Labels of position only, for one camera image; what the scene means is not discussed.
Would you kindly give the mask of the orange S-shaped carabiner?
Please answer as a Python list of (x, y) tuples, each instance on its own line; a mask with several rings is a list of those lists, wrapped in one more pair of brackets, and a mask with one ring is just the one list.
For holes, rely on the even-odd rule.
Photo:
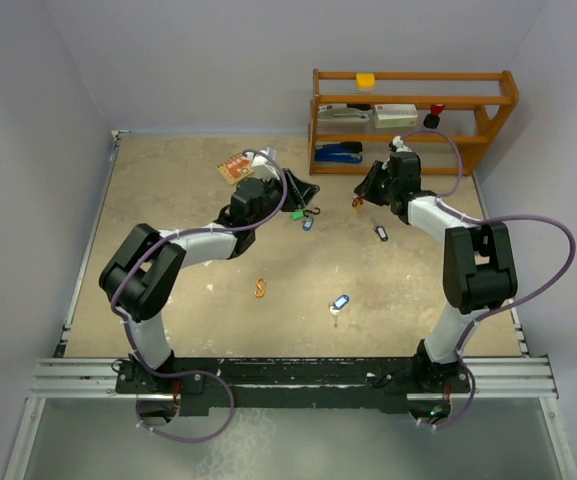
[(254, 296), (256, 298), (263, 298), (266, 293), (266, 280), (264, 278), (259, 278), (256, 281)]

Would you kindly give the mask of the orange spiral notebook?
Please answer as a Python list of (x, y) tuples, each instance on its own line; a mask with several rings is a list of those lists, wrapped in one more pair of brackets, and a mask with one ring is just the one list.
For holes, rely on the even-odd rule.
[(243, 153), (233, 155), (217, 165), (217, 171), (228, 185), (235, 185), (254, 174), (252, 160)]

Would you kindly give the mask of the green key tag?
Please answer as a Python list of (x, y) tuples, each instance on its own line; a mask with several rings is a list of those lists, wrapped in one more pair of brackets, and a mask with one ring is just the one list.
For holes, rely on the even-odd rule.
[(300, 220), (305, 217), (303, 210), (294, 211), (290, 214), (292, 220)]

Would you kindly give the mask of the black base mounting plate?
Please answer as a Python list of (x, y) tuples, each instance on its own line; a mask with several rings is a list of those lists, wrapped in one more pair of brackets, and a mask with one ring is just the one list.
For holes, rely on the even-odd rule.
[(462, 365), (434, 366), (418, 357), (176, 358), (162, 375), (128, 358), (112, 369), (118, 393), (161, 396), (165, 408), (185, 417), (229, 407), (427, 413), (432, 401), (471, 389)]

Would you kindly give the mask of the white and red box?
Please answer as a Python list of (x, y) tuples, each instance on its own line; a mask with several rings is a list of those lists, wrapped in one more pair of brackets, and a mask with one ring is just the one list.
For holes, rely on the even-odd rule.
[(376, 128), (407, 128), (416, 125), (418, 112), (414, 104), (376, 104), (372, 118)]

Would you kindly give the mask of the blue key tag with key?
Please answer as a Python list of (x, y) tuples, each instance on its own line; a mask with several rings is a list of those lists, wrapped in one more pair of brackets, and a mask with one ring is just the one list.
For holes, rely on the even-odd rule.
[(314, 225), (314, 217), (313, 216), (305, 217), (302, 224), (302, 229), (304, 231), (310, 231), (313, 225)]
[(349, 304), (349, 301), (349, 296), (347, 294), (342, 294), (329, 305), (329, 313), (333, 319), (334, 328), (338, 326), (338, 317), (341, 311)]

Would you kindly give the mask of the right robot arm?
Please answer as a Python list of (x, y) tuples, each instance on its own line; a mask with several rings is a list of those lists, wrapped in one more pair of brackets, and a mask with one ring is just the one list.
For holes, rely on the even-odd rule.
[(443, 246), (446, 306), (431, 334), (420, 342), (410, 373), (420, 389), (435, 391), (465, 371), (460, 365), (463, 347), (479, 317), (517, 293), (509, 230), (499, 221), (480, 223), (450, 213), (438, 195), (422, 188), (421, 160), (407, 150), (395, 149), (387, 161), (376, 161), (354, 195), (358, 201), (389, 207), (403, 223)]

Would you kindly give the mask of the white stapler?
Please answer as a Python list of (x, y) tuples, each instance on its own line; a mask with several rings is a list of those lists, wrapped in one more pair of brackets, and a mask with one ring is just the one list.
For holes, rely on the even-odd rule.
[(363, 123), (372, 117), (370, 104), (334, 103), (318, 107), (317, 118), (324, 122)]

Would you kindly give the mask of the black S-shaped carabiner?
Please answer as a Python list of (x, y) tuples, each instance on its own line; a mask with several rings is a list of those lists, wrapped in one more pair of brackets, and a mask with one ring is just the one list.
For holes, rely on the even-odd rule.
[(305, 218), (310, 218), (316, 215), (319, 215), (321, 213), (321, 210), (319, 207), (314, 207), (313, 209), (304, 209), (303, 210), (303, 215)]

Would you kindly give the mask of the black key tag with key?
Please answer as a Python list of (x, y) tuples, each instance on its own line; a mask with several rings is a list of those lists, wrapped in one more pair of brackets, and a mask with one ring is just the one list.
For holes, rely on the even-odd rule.
[(376, 233), (376, 235), (379, 237), (379, 239), (382, 242), (387, 242), (389, 240), (389, 236), (388, 236), (388, 233), (387, 233), (385, 227), (374, 218), (372, 218), (371, 221), (372, 221), (373, 231)]

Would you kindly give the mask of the blue stapler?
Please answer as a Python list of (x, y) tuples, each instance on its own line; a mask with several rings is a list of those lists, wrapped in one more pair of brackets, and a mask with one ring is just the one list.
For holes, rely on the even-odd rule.
[(316, 162), (331, 162), (359, 164), (363, 161), (363, 145), (361, 142), (346, 141), (317, 145), (314, 160)]

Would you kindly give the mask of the wooden shelf rack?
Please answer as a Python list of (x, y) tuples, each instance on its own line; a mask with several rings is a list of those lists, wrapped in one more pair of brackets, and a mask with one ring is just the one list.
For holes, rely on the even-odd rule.
[(461, 166), (434, 175), (472, 174), (520, 99), (509, 71), (354, 72), (314, 70), (308, 126), (313, 174), (365, 173), (377, 145), (394, 137), (438, 151), (455, 144)]

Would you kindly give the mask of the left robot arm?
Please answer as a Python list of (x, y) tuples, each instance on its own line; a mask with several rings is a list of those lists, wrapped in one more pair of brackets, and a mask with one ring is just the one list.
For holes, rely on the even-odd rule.
[(283, 174), (239, 182), (216, 221), (204, 227), (172, 232), (136, 225), (102, 270), (99, 286), (129, 332), (131, 356), (142, 364), (139, 381), (150, 391), (166, 390), (174, 378), (174, 352), (165, 336), (162, 310), (179, 272), (241, 256), (254, 243), (256, 228), (276, 211), (304, 209), (320, 191), (288, 168)]

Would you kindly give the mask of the red and black stamp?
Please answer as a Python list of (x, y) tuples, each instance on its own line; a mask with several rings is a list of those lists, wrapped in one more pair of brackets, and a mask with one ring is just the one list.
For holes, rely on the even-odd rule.
[(429, 109), (429, 113), (425, 116), (423, 120), (423, 126), (426, 129), (437, 129), (440, 124), (440, 115), (445, 109), (444, 104), (432, 104)]

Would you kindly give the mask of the aluminium frame rail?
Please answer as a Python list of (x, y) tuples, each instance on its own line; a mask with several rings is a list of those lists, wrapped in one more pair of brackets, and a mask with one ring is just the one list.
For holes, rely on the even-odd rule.
[[(557, 398), (548, 359), (470, 357), (478, 398)], [(29, 395), (37, 398), (128, 398), (116, 391), (116, 374), (103, 358), (48, 358), (37, 361)]]

